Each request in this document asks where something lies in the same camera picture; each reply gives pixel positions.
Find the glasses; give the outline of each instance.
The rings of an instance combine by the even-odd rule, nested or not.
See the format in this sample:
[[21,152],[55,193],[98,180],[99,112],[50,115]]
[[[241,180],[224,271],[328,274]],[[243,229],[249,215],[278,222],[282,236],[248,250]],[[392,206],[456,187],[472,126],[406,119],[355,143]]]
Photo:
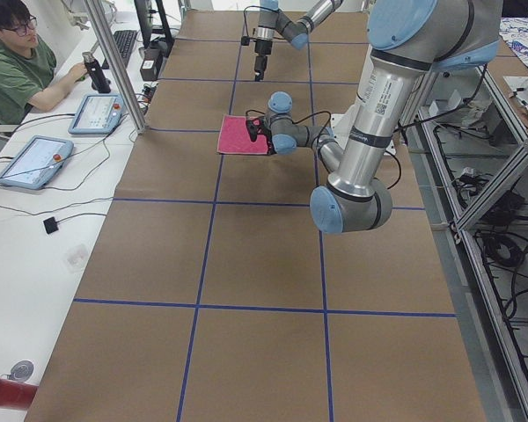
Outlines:
[[13,31],[18,35],[18,37],[25,37],[30,29],[34,30],[35,28],[37,28],[37,18],[35,16],[30,16],[29,20],[22,25],[18,25],[14,28],[2,29],[5,29],[6,31]]

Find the wire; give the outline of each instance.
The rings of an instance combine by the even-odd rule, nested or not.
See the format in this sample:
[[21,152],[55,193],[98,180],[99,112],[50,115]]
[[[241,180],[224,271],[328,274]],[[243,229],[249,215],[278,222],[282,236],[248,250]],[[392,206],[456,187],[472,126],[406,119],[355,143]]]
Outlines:
[[64,217],[61,220],[57,220],[56,222],[57,222],[57,224],[59,224],[61,222],[66,222],[67,220],[70,220],[71,218],[80,217],[82,215],[100,215],[100,216],[105,217],[107,214],[101,214],[101,213],[80,213],[80,214],[74,214],[74,215],[70,215],[68,217]]
[[39,213],[31,213],[29,211],[25,211],[25,210],[19,209],[19,208],[6,207],[5,205],[0,205],[0,208],[1,209],[7,209],[9,211],[14,211],[16,213],[21,213],[21,214],[24,214],[24,215],[29,215],[31,217],[35,217],[35,216],[38,216],[38,215],[53,214],[53,213],[56,213],[58,211],[62,211],[62,210],[67,209],[67,208],[79,207],[81,205],[88,205],[88,204],[93,204],[95,202],[101,202],[102,200],[112,200],[113,198],[114,198],[113,196],[110,196],[110,197],[106,197],[106,198],[94,198],[93,200],[86,200],[84,202],[73,202],[72,204],[65,205],[64,207],[59,207],[59,208],[51,209],[51,210],[48,210],[48,211],[40,211]]
[[463,127],[451,125],[450,123],[437,123],[437,124],[439,126],[443,127],[443,128],[446,128],[446,129],[447,128],[451,128],[451,129],[457,130],[461,134],[466,134],[466,135],[472,136],[473,138],[482,139],[484,141],[487,141],[489,139],[494,139],[494,137],[492,135],[479,136],[479,135],[476,135],[476,134],[474,134],[472,132],[468,132],[468,130],[475,130],[476,131],[477,129],[463,128]]
[[387,154],[389,154],[395,160],[395,162],[397,162],[397,167],[399,168],[399,175],[397,176],[397,180],[395,180],[390,186],[387,187],[387,190],[389,190],[389,189],[395,187],[401,181],[401,176],[403,174],[403,170],[401,168],[401,163],[400,163],[399,159],[397,158],[397,154],[393,154],[392,152],[388,151],[387,149],[385,150],[385,152]]
[[[517,298],[520,295],[524,295],[524,294],[528,293],[528,288],[525,288],[525,289],[519,290],[519,291],[516,290],[517,278],[518,277],[525,277],[526,279],[528,279],[528,275],[520,273],[520,268],[522,267],[522,264],[525,262],[525,258],[528,255],[528,238],[524,237],[524,236],[521,236],[521,235],[518,235],[518,233],[513,233],[513,232],[508,232],[508,231],[485,230],[485,232],[487,234],[483,235],[483,230],[477,230],[475,232],[475,234],[474,234],[474,238],[482,240],[484,236],[501,235],[501,236],[513,236],[513,237],[516,237],[516,238],[526,242],[525,248],[523,250],[519,251],[520,259],[518,260],[517,265],[515,266],[514,270],[510,270],[508,268],[504,268],[503,266],[496,266],[496,267],[498,267],[498,268],[500,268],[500,269],[502,269],[504,271],[507,271],[507,272],[512,274],[511,277],[510,277],[510,298],[507,301],[504,301],[504,299],[502,299],[504,301],[504,304],[502,304],[502,312],[504,314],[504,317],[507,320],[511,320],[517,313],[517,307],[518,307]],[[493,263],[489,263],[488,262],[487,254],[481,248],[481,246],[479,245],[479,242],[476,242],[476,244],[478,245],[478,247],[480,249],[481,259],[482,259],[483,265],[486,267],[486,271],[488,271],[488,277],[489,277],[489,279],[491,281],[493,281],[495,277],[493,276],[492,272],[490,271],[490,268],[488,268]]]
[[[83,154],[85,153],[86,151],[88,151],[89,149],[92,149],[94,147],[96,147],[97,145],[99,145],[101,142],[103,142],[105,139],[107,138],[107,136],[105,136],[103,139],[101,139],[100,141],[96,142],[96,143],[93,143],[93,145],[91,145],[90,147],[86,148],[86,149],[83,149],[82,151],[79,151],[79,152],[76,152],[74,154],[70,154],[69,156],[66,156],[65,158],[63,158],[62,160],[58,161],[56,164],[63,164],[65,161],[67,161],[69,158],[72,158],[74,156],[77,156],[79,154]],[[13,178],[15,176],[19,176],[19,175],[22,175],[22,174],[27,174],[27,173],[31,173],[33,171],[41,171],[41,170],[45,170],[45,169],[48,169],[50,167],[50,164],[48,165],[45,165],[43,167],[40,167],[40,168],[37,168],[37,169],[31,169],[31,170],[26,170],[26,171],[21,171],[19,173],[14,173],[14,174],[9,174],[7,177],[8,178]]]
[[273,10],[273,9],[269,9],[268,7],[262,7],[262,6],[257,6],[257,5],[252,5],[252,6],[247,6],[245,7],[245,9],[243,10],[243,18],[244,18],[244,24],[243,24],[243,33],[246,33],[246,36],[250,39],[250,40],[255,40],[254,37],[251,37],[248,35],[248,23],[247,23],[247,19],[246,19],[246,12],[248,11],[248,9],[258,9],[259,11],[272,11],[272,12],[275,12],[277,13],[278,10]]
[[170,19],[174,19],[176,22],[178,22],[179,24],[182,23],[182,20],[181,19],[178,19],[178,18],[175,18],[174,16],[172,15],[169,15],[168,13],[165,13],[165,15],[170,18]]
[[26,124],[28,123],[33,123],[35,121],[38,121],[38,120],[44,120],[44,119],[51,119],[52,117],[74,117],[75,114],[74,113],[61,113],[61,114],[50,114],[49,116],[41,116],[41,117],[37,117],[35,119],[31,119],[31,120],[26,120],[24,121],[23,123],[20,123],[14,130],[12,130],[10,132],[11,135],[15,134],[16,132],[18,132],[18,130],[22,127],[22,126],[25,126]]
[[[320,112],[311,113],[308,116],[303,117],[301,120],[299,120],[297,122],[294,122],[294,124],[299,124],[302,121],[305,121],[305,120],[310,119],[312,117],[318,116],[320,114],[326,114],[328,116],[328,119],[326,120],[326,122],[323,125],[323,127],[320,129],[320,131],[317,134],[317,136],[315,136],[315,138],[311,141],[311,145],[313,145],[313,143],[315,143],[315,142],[318,142],[319,141],[319,137],[323,134],[323,132],[325,132],[326,127],[328,126],[328,124],[331,122],[331,119],[333,118],[333,115],[331,114],[331,112],[329,112],[328,110],[322,110]],[[305,143],[305,147],[308,147],[308,146],[309,146],[309,139],[307,139],[307,142]]]
[[90,177],[90,175],[92,173],[94,173],[103,163],[105,163],[107,160],[109,160],[109,158],[112,156],[110,150],[108,149],[108,147],[106,145],[106,138],[107,138],[107,136],[105,136],[99,142],[95,143],[93,146],[95,147],[96,145],[99,145],[101,143],[104,146],[104,149],[107,152],[107,156],[102,161],[100,161],[98,164],[96,164],[94,167],[92,167],[92,169],[86,173],[86,175],[84,176],[84,178],[82,179],[82,181],[78,185],[76,185],[75,187],[70,187],[70,188],[68,188],[68,187],[67,188],[55,187],[55,186],[43,186],[43,189],[50,189],[50,190],[54,190],[54,191],[63,191],[63,192],[76,191],[80,186],[82,186],[84,184],[84,182]]
[[258,114],[260,114],[262,116],[266,114],[264,112],[261,112],[260,110],[254,110],[254,109],[251,108],[251,109],[245,111],[245,118],[246,119],[250,119],[250,117],[248,115],[249,113],[258,113]]
[[475,91],[473,92],[472,96],[469,97],[469,98],[464,98],[462,104],[458,105],[457,107],[452,108],[451,110],[448,110],[447,112],[443,112],[443,113],[437,114],[436,116],[428,117],[427,119],[424,119],[424,120],[414,121],[413,123],[409,123],[408,125],[405,125],[405,126],[398,125],[398,127],[393,132],[397,133],[399,131],[403,131],[405,129],[409,129],[410,127],[418,126],[418,125],[420,125],[422,123],[426,123],[428,121],[439,119],[441,117],[447,116],[448,114],[455,113],[457,110],[460,110],[460,109],[466,107],[469,103],[471,103],[473,101],[473,99],[475,98],[475,96],[479,92],[479,89],[481,88],[481,85],[483,84],[483,80],[485,79],[485,74],[486,73],[487,73],[487,64],[483,65],[483,70],[481,71],[481,77],[479,79],[479,82],[477,83],[477,86],[475,87]]
[[442,144],[442,140],[440,139],[440,136],[438,136],[438,131],[439,130],[440,130],[439,126],[434,126],[434,129],[432,129],[432,134],[434,135],[434,138],[436,139],[436,145],[438,147],[438,150],[440,151],[440,156],[442,156],[442,158],[444,159],[444,167],[448,171],[448,176],[450,176],[451,180],[456,180],[454,172],[451,170],[450,165],[448,164],[448,159],[447,159],[446,154],[444,152],[444,147],[443,147],[443,144]]

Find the person's hand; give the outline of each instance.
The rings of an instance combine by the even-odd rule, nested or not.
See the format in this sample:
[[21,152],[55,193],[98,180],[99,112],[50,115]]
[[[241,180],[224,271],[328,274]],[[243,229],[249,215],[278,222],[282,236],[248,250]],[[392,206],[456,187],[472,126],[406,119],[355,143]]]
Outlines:
[[88,70],[86,70],[84,62],[80,62],[80,63],[75,64],[72,68],[70,68],[69,75],[71,75],[73,80],[76,82],[84,78],[87,72]]

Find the small black box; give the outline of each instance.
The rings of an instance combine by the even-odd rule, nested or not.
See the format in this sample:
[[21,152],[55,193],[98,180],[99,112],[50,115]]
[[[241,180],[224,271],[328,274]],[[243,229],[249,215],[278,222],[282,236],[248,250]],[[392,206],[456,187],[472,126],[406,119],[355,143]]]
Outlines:
[[163,56],[158,48],[147,48],[144,50],[144,59],[141,65],[141,77],[144,81],[156,81],[158,79],[162,59]]

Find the keyboard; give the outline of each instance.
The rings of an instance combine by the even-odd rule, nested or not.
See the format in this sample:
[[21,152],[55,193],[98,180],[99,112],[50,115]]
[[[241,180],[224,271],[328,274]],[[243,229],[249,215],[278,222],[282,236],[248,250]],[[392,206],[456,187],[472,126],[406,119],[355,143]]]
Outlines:
[[[135,40],[137,37],[137,31],[134,29],[124,29],[121,31],[114,32],[114,40],[117,48],[120,50],[121,59],[123,59],[123,64],[127,68],[129,64],[129,59],[133,53],[133,47],[135,46]],[[109,64],[107,60],[104,60],[102,63],[102,69],[109,69]]]

